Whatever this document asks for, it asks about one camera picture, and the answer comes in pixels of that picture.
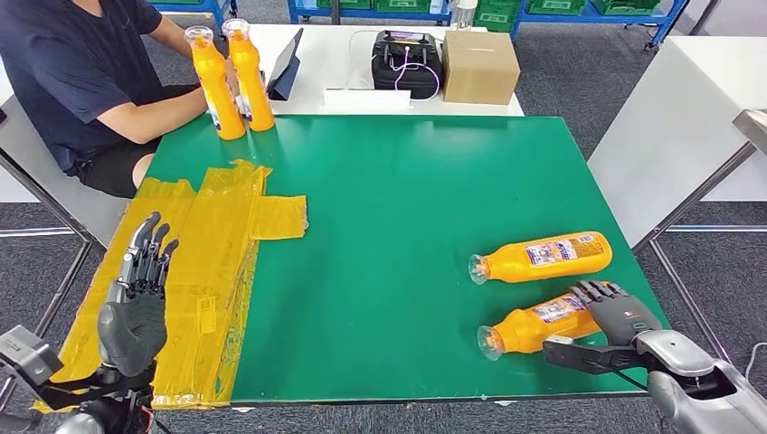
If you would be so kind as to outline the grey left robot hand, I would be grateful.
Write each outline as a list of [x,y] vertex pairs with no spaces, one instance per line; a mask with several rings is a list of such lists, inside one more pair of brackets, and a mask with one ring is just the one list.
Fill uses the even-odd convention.
[[170,225],[160,220],[152,212],[133,232],[99,310],[101,361],[127,377],[145,371],[167,340],[166,280],[179,241],[164,241]]

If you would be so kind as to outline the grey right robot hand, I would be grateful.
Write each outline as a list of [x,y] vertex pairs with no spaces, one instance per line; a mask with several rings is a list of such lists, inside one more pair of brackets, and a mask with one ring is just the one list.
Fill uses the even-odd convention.
[[570,291],[589,311],[609,345],[628,346],[636,335],[663,328],[638,298],[613,282],[580,280],[570,286]]

